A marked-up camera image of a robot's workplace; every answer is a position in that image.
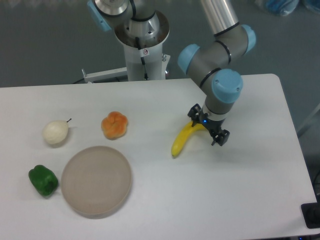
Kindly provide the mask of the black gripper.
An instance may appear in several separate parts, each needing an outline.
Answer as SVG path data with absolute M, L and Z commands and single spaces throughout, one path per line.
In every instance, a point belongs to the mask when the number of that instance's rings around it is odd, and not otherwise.
M 187 116 L 191 119 L 192 127 L 200 124 L 211 132 L 212 146 L 215 144 L 223 146 L 228 141 L 230 132 L 222 129 L 222 124 L 227 116 L 226 114 L 215 114 L 209 110 L 203 110 L 200 105 L 196 103 L 191 107 Z

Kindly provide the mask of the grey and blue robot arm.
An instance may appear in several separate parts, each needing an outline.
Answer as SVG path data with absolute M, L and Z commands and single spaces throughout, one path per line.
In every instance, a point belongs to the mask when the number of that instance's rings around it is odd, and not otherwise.
M 214 144 L 224 145 L 230 133 L 222 124 L 243 88 L 241 75 L 227 65 L 255 46 L 256 35 L 239 23 L 230 1 L 203 0 L 201 5 L 214 42 L 206 49 L 188 45 L 177 63 L 206 96 L 203 106 L 190 109 L 191 125 L 204 127 Z M 103 31 L 114 31 L 122 44 L 129 81 L 166 77 L 162 50 L 170 25 L 153 0 L 90 0 L 87 7 L 96 24 Z

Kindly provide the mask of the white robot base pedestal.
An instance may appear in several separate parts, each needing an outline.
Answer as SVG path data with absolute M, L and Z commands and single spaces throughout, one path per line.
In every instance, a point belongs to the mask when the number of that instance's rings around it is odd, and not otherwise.
M 170 56 L 163 43 L 170 33 L 168 19 L 160 11 L 146 21 L 129 19 L 115 28 L 122 44 L 128 81 L 164 80 Z

